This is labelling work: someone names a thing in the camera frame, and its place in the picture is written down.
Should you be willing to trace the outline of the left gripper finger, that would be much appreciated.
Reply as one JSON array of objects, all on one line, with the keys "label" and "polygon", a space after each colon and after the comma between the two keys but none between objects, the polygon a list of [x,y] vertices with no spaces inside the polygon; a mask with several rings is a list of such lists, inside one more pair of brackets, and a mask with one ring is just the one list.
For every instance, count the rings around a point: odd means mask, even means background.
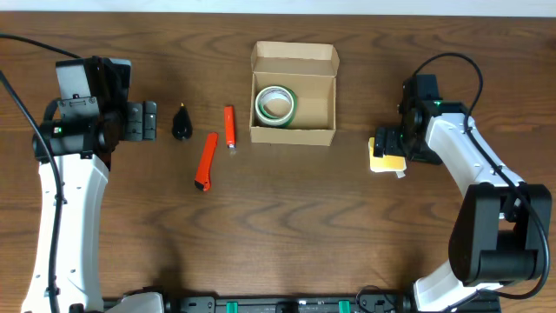
[{"label": "left gripper finger", "polygon": [[145,101],[143,103],[143,139],[156,139],[156,114],[157,104],[153,101]]},{"label": "left gripper finger", "polygon": [[141,103],[127,103],[124,141],[143,140],[143,107]]}]

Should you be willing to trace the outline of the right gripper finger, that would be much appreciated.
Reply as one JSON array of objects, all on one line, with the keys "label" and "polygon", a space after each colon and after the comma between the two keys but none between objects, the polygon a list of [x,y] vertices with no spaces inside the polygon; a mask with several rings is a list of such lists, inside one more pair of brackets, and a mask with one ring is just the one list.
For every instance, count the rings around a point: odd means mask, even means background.
[{"label": "right gripper finger", "polygon": [[398,128],[387,128],[385,154],[387,156],[405,156],[401,141],[401,133]]},{"label": "right gripper finger", "polygon": [[384,157],[387,141],[387,128],[379,127],[376,129],[374,136],[374,157]]}]

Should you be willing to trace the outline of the yellow sticky note pad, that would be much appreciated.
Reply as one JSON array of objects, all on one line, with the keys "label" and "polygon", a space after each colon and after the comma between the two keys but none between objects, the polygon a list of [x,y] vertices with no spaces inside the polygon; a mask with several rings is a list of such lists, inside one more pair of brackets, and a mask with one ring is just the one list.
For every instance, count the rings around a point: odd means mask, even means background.
[{"label": "yellow sticky note pad", "polygon": [[403,156],[374,156],[374,138],[368,140],[369,169],[374,173],[394,173],[398,178],[405,176],[406,159]]}]

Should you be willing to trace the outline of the black cone glue bottle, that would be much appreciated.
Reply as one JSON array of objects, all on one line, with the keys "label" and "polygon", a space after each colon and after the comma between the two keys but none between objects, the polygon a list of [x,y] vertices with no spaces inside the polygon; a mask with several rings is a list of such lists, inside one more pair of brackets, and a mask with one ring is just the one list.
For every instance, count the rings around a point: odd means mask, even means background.
[{"label": "black cone glue bottle", "polygon": [[184,103],[173,117],[172,135],[177,140],[187,140],[192,137],[193,126]]}]

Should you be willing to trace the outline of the orange lighter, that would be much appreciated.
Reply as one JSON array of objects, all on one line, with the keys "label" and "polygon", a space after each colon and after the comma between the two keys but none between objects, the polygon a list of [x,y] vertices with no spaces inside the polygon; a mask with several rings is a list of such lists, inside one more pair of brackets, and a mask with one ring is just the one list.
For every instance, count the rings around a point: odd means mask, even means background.
[{"label": "orange lighter", "polygon": [[235,142],[235,114],[234,107],[232,105],[226,106],[224,108],[225,117],[225,134],[226,134],[226,145],[229,149],[234,149]]}]

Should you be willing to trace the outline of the green tape roll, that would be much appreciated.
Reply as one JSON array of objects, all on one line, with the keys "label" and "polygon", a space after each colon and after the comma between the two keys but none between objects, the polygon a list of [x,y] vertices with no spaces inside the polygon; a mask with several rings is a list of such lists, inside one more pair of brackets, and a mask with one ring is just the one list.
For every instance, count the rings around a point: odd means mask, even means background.
[{"label": "green tape roll", "polygon": [[295,118],[296,109],[297,96],[285,86],[268,86],[255,98],[256,117],[269,127],[287,127]]}]

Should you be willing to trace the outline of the white tape roll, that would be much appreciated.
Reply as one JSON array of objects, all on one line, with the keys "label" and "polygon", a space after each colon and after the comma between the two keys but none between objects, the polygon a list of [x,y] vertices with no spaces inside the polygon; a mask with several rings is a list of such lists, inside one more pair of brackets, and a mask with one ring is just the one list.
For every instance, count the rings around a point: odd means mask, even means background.
[{"label": "white tape roll", "polygon": [[[265,106],[273,100],[284,100],[289,103],[289,111],[282,117],[277,117],[268,113]],[[262,124],[271,127],[285,128],[295,117],[297,96],[291,89],[285,86],[270,85],[257,94],[254,106],[255,114]]]}]

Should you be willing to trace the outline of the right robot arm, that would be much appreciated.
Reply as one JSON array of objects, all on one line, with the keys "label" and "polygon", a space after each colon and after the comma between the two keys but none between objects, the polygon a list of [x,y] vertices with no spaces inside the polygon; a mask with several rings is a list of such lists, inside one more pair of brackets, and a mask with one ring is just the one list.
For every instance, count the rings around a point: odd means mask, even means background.
[{"label": "right robot arm", "polygon": [[440,97],[431,74],[402,85],[397,127],[369,140],[370,168],[402,176],[408,161],[445,165],[463,203],[448,244],[448,259],[399,298],[402,312],[487,311],[500,288],[546,282],[552,196],[508,169],[483,139],[461,102]]}]

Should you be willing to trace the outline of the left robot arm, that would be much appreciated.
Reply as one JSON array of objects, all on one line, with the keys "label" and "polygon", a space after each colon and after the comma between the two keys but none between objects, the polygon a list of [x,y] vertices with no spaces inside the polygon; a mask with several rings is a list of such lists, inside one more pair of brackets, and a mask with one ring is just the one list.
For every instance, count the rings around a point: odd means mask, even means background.
[{"label": "left robot arm", "polygon": [[101,312],[97,253],[111,155],[123,141],[156,139],[157,106],[129,101],[129,60],[60,61],[56,76],[61,96],[47,106],[32,139],[42,212],[21,310]]}]

